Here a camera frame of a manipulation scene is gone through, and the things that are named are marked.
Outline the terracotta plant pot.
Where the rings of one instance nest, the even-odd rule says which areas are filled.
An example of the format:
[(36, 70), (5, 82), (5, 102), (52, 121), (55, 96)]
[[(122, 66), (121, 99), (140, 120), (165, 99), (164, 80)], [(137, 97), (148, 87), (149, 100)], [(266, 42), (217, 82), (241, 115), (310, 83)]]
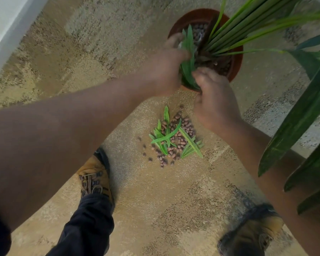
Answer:
[[(195, 24), (199, 22), (205, 22), (210, 23), (217, 22), (218, 16), (220, 11), (222, 10), (222, 5), (220, 5), (219, 9), (212, 9), (212, 8), (198, 8), (191, 10), (184, 14), (182, 17), (180, 17), (172, 26), (171, 30), (169, 31), (168, 37), (171, 37), (172, 35), (179, 33), (180, 30), (186, 29), (189, 24)], [(224, 25), (228, 20), (229, 16), (225, 14), (225, 11), (223, 11), (222, 18), (220, 21), (220, 26)], [(237, 47), (234, 49), (235, 51), (243, 51), (243, 46)], [(243, 60), (243, 54), (236, 54), (231, 56), (231, 63), (230, 68), (227, 72), (227, 79), (229, 82), (233, 81), (236, 75), (239, 73), (239, 70), (242, 65)], [(184, 81), (182, 80), (181, 88), (184, 90), (189, 90), (193, 92), (199, 92), (198, 90), (189, 87)]]

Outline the green palm plant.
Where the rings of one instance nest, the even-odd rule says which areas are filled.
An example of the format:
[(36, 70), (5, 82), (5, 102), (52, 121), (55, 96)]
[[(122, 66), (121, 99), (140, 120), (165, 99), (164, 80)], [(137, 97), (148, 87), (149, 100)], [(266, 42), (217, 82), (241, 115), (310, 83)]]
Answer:
[[(243, 54), (234, 49), (273, 32), (320, 21), (317, 12), (291, 15), (301, 0), (247, 0), (239, 10), (220, 26), (226, 0), (200, 53), (212, 57)], [(320, 34), (298, 44), (294, 49), (268, 49), (290, 54), (305, 70), (310, 83), (269, 142), (260, 160), (258, 175), (269, 171), (288, 152), (320, 116)], [(320, 173), (320, 144), (286, 179), (284, 192)]]

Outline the person's tan boot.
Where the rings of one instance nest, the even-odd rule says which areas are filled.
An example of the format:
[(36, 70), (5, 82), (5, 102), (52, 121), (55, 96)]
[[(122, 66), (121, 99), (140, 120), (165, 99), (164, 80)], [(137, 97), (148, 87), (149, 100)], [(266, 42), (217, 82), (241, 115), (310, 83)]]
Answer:
[(256, 205), (242, 216), (236, 228), (220, 238), (218, 253), (220, 256), (265, 256), (283, 225), (283, 219), (272, 205)]
[(111, 191), (110, 170), (108, 156), (103, 147), (100, 146), (77, 171), (81, 186), (81, 198), (97, 193), (107, 197), (114, 209), (115, 201)]

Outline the pile of cut green leaves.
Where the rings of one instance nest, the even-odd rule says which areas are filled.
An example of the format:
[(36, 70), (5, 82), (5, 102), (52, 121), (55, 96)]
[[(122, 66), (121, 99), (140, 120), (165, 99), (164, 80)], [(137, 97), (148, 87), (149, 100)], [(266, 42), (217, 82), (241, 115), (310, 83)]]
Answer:
[(163, 118), (159, 119), (153, 132), (149, 134), (150, 146), (157, 153), (161, 166), (166, 159), (178, 160), (196, 154), (203, 158), (201, 149), (204, 143), (196, 135), (196, 129), (190, 117), (183, 117), (181, 106), (174, 116), (170, 116), (169, 107), (163, 110)]

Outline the person's right hand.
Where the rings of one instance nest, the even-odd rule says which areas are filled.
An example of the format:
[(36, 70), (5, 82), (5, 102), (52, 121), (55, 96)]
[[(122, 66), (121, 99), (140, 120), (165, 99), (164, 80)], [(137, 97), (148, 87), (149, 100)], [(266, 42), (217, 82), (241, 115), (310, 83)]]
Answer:
[(216, 135), (224, 137), (243, 122), (234, 91), (225, 76), (216, 73), (216, 104), (195, 104), (200, 123)]

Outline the bunch of green leaves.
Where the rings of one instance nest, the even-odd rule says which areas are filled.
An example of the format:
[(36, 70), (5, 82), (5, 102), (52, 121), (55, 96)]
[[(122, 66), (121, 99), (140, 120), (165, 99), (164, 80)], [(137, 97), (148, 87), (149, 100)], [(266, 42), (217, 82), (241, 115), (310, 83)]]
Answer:
[(191, 55), (189, 60), (184, 61), (180, 65), (180, 72), (182, 75), (183, 86), (190, 90), (200, 92), (201, 89), (199, 85), (196, 83), (196, 80), (194, 79), (194, 77), (192, 76), (192, 72), (196, 70), (195, 58), (196, 58), (196, 51), (197, 51), (197, 46), (194, 42), (192, 25), (189, 24), (186, 30), (183, 29), (182, 33), (183, 33), (184, 39), (182, 42), (179, 43), (178, 48), (188, 51)]

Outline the person's right forearm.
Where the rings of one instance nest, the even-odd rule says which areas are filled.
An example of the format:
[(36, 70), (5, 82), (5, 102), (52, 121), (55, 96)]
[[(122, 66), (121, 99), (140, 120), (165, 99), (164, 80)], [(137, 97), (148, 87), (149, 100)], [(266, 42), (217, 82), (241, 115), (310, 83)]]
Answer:
[(259, 177), (259, 162), (270, 137), (243, 120), (229, 122), (216, 130), (216, 134), (233, 149), (304, 251), (309, 256), (320, 256), (320, 205), (302, 215), (297, 214), (297, 206), (320, 189), (320, 177), (302, 181), (284, 192), (286, 179), (303, 161), (299, 154), (289, 151)]

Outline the person's left tan boot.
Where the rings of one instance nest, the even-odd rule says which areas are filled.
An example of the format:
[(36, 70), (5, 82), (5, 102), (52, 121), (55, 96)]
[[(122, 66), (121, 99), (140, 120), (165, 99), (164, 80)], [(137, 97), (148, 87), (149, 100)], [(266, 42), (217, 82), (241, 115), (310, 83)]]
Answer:
[(97, 193), (107, 197), (114, 209), (115, 201), (111, 191), (110, 170), (108, 156), (103, 147), (100, 146), (77, 171), (81, 186), (81, 198)]

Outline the pile of brown clay pebbles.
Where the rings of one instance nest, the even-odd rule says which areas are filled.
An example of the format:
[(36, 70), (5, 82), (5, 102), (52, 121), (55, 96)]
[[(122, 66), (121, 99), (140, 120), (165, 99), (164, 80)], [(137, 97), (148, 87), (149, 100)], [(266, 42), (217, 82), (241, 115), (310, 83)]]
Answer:
[(139, 120), (139, 128), (134, 141), (141, 159), (160, 169), (191, 156), (203, 158), (204, 140), (196, 133), (190, 116), (184, 114), (182, 104), (176, 110), (161, 104), (151, 110), (150, 117)]

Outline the person's left forearm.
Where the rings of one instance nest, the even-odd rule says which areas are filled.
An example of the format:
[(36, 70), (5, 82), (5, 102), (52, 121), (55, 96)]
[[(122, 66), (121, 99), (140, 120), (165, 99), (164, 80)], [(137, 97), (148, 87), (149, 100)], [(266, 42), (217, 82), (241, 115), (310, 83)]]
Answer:
[(141, 102), (131, 75), (0, 110), (0, 219), (14, 231), (40, 209)]

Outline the person's right tan boot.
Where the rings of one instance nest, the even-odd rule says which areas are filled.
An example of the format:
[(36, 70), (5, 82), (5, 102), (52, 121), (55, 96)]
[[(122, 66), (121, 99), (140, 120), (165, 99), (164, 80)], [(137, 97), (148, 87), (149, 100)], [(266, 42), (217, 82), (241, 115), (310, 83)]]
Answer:
[(220, 256), (265, 256), (283, 225), (283, 219), (272, 205), (256, 205), (242, 216), (236, 228), (220, 238), (218, 253)]

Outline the brown clay pebbles filling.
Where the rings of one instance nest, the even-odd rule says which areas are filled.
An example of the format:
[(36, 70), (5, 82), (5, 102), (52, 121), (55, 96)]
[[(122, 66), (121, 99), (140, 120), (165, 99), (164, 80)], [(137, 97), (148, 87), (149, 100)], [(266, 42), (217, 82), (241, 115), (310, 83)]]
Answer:
[(214, 57), (208, 51), (203, 51), (203, 45), (205, 44), (205, 33), (210, 29), (209, 23), (195, 23), (193, 25), (193, 43), (195, 46), (195, 62), (194, 65), (198, 67), (207, 67), (215, 70), (222, 76), (227, 76), (230, 68), (232, 59), (230, 55), (224, 55)]

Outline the dark blue trouser leg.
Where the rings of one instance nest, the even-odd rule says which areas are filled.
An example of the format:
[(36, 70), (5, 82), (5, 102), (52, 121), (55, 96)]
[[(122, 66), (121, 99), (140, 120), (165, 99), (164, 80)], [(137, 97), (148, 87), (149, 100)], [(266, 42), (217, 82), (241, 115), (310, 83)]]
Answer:
[(104, 256), (114, 229), (113, 205), (105, 194), (87, 194), (46, 256)]

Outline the person's left hand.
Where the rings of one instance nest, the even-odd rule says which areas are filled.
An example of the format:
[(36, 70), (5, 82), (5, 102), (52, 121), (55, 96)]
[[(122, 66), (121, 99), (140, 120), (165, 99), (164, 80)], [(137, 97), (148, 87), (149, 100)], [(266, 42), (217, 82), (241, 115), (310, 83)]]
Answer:
[(170, 96), (181, 86), (180, 65), (160, 48), (136, 73), (137, 96), (146, 100), (154, 96)]

